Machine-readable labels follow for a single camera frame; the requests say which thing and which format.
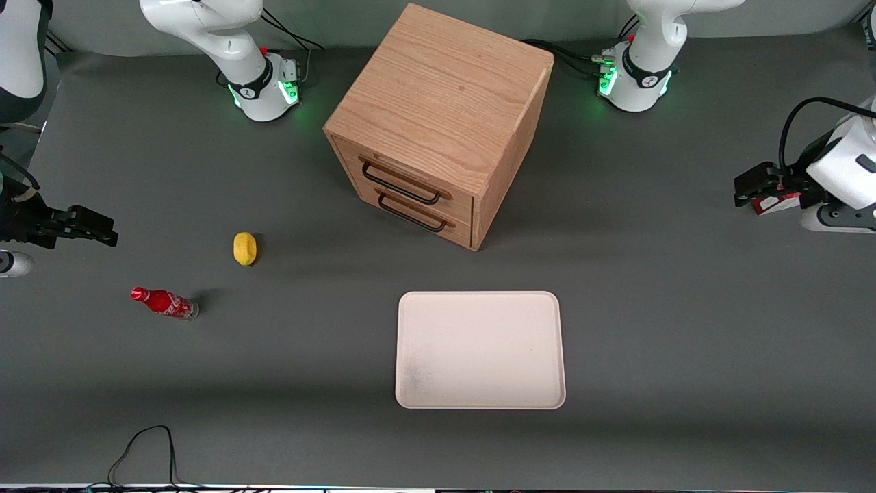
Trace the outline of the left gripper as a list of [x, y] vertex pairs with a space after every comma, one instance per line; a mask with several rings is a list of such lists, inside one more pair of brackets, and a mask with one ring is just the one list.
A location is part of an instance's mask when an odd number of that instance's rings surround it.
[[874, 132], [848, 131], [823, 134], [820, 153], [802, 169], [786, 162], [786, 141], [779, 143], [779, 165], [761, 162], [734, 179], [736, 208], [763, 199], [780, 199], [782, 193], [798, 193], [808, 199], [827, 194], [852, 210], [874, 205]]

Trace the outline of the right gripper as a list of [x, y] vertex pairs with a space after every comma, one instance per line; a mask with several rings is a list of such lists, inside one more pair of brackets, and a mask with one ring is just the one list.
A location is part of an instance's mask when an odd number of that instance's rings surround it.
[[39, 192], [26, 192], [25, 200], [16, 202], [18, 193], [2, 193], [1, 242], [30, 243], [53, 249], [58, 238], [84, 238], [109, 247], [118, 244], [114, 221], [81, 205], [68, 208], [64, 224], [54, 221], [55, 209], [46, 205]]

